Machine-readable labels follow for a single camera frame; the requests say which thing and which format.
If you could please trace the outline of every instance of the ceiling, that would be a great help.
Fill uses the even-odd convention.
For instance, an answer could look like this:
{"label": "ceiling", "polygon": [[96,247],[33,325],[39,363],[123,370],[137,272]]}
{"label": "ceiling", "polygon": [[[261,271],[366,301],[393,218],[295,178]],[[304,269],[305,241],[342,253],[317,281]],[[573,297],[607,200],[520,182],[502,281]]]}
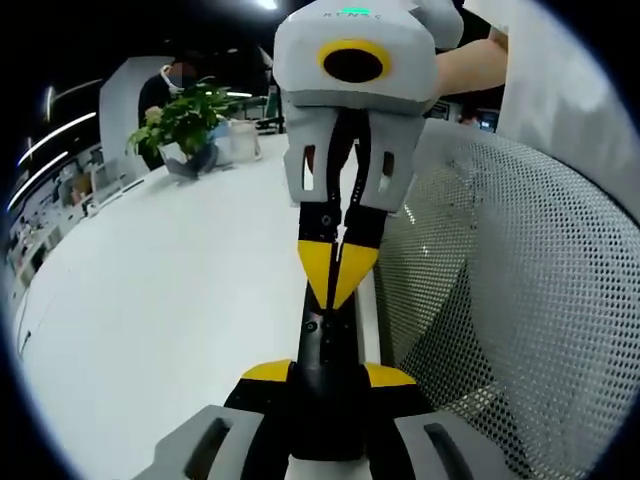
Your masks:
{"label": "ceiling", "polygon": [[[276,0],[277,10],[265,10],[258,0],[58,0],[17,5],[21,41],[11,51],[11,119],[15,134],[4,147],[2,178],[28,168],[33,174],[64,151],[69,158],[99,142],[98,117],[55,137],[36,151],[21,168],[17,159],[32,142],[87,113],[97,111],[101,83],[65,94],[52,104],[45,120],[45,97],[97,79],[106,80],[128,57],[181,55],[194,59],[199,74],[214,75],[219,84],[253,94],[266,93],[258,46],[273,51],[273,37],[288,13],[308,0]],[[486,36],[488,26],[463,12],[463,43]],[[497,106],[500,92],[468,97],[474,103]]]}

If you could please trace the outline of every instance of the black circular port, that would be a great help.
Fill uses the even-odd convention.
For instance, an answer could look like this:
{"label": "black circular port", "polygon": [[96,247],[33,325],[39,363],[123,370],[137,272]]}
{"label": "black circular port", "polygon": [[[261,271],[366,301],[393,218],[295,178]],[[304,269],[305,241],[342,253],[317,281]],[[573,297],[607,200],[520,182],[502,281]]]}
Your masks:
{"label": "black circular port", "polygon": [[333,78],[349,83],[364,83],[382,75],[382,62],[375,55],[348,48],[337,50],[324,59],[324,69]]}

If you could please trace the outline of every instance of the white table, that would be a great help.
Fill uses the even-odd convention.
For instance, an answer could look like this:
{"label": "white table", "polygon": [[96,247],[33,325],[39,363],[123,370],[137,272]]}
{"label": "white table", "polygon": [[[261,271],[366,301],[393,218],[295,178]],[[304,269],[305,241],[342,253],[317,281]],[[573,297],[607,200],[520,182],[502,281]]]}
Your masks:
{"label": "white table", "polygon": [[[295,358],[306,282],[299,210],[286,190],[286,137],[261,144],[263,161],[195,183],[150,173],[83,220],[33,279],[19,309],[21,335],[32,333],[21,365],[83,478],[131,478],[158,440],[221,405],[244,371]],[[355,170],[352,158],[345,186]],[[371,277],[361,299],[376,361]]]}

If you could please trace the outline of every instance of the human arm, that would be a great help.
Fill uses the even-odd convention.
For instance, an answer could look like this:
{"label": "human arm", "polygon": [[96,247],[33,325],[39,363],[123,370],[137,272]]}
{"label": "human arm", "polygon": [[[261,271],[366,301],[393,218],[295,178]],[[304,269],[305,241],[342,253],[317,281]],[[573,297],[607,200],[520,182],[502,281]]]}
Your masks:
{"label": "human arm", "polygon": [[504,85],[508,52],[509,37],[492,28],[488,38],[441,53],[436,57],[437,97]]}

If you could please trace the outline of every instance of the potted plant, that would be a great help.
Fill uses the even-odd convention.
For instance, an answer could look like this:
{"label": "potted plant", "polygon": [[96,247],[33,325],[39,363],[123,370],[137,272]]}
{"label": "potted plant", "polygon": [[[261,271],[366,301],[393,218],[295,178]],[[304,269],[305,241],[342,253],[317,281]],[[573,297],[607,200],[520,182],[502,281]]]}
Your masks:
{"label": "potted plant", "polygon": [[145,125],[129,137],[136,153],[141,144],[159,154],[161,147],[177,143],[187,159],[192,159],[208,144],[208,135],[227,113],[233,101],[224,89],[197,84],[176,94],[157,113],[147,116]]}

